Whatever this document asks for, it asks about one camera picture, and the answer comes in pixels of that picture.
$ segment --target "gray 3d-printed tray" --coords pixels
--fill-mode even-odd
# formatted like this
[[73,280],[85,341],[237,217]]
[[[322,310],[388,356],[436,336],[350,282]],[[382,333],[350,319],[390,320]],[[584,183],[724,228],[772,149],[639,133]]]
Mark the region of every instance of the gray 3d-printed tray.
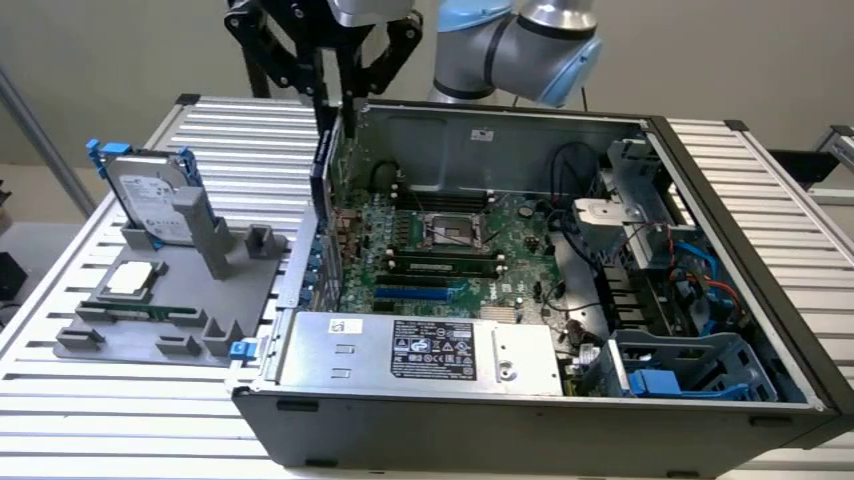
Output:
[[[285,240],[274,240],[280,252]],[[60,331],[53,353],[65,358],[228,365],[230,343],[254,334],[280,257],[249,258],[234,238],[225,255],[229,275],[214,280],[190,247],[125,247],[89,301],[80,303],[70,326]],[[149,263],[150,273],[136,291],[117,294],[109,280],[128,262]]]

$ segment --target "hard drive label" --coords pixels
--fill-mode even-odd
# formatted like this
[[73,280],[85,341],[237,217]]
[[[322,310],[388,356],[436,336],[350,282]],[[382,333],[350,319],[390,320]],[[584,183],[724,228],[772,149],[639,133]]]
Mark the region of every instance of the hard drive label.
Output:
[[172,186],[158,178],[141,175],[121,175],[118,181],[148,233],[165,243],[192,242],[184,216],[172,208]]
[[390,374],[397,378],[476,380],[473,325],[394,320]]

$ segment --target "slotted aluminum surface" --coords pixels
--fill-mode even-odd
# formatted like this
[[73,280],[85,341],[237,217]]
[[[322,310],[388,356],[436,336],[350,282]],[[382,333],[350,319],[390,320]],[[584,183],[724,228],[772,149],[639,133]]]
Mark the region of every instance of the slotted aluminum surface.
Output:
[[748,132],[669,120],[803,320],[854,384],[854,244]]
[[[146,146],[193,148],[214,210],[229,224],[270,223],[293,239],[308,202],[313,142],[312,114],[297,105],[202,97],[196,106],[173,109]],[[0,477],[374,477],[285,470],[268,460],[228,399],[225,369],[53,356],[54,335],[124,243],[122,220],[108,197],[0,335]],[[272,309],[268,302],[260,335]],[[246,381],[256,375],[254,368],[241,372]],[[812,451],[768,452],[720,478],[847,479],[852,449],[848,434]],[[493,476],[389,472],[385,477]]]

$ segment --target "blue pcie slot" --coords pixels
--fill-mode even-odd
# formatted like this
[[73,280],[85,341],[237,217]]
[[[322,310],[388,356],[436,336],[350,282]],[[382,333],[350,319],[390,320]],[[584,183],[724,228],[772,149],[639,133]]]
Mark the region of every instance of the blue pcie slot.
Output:
[[447,288],[377,288],[373,290],[373,297],[447,301],[451,297],[451,290]]

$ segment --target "blue latch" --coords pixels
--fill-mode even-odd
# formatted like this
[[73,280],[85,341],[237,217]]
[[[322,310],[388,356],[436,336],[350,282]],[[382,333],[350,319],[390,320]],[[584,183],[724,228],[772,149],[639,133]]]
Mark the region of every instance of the blue latch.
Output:
[[671,370],[636,370],[628,374],[628,386],[635,397],[651,398],[695,398],[697,400],[744,400],[748,399],[745,383],[729,385],[719,391],[681,390],[676,374]]
[[101,160],[102,155],[117,156],[125,155],[133,150],[128,143],[110,142],[102,147],[97,138],[93,138],[85,142],[85,154],[89,157],[89,161],[94,164],[94,170],[101,178],[106,178],[106,169],[104,168],[104,162]]
[[631,393],[637,397],[679,398],[681,389],[669,370],[636,370],[628,375]]
[[101,147],[101,155],[126,155],[133,150],[129,143],[109,142]]
[[257,343],[254,342],[233,342],[228,350],[228,358],[232,360],[254,360],[254,351]]

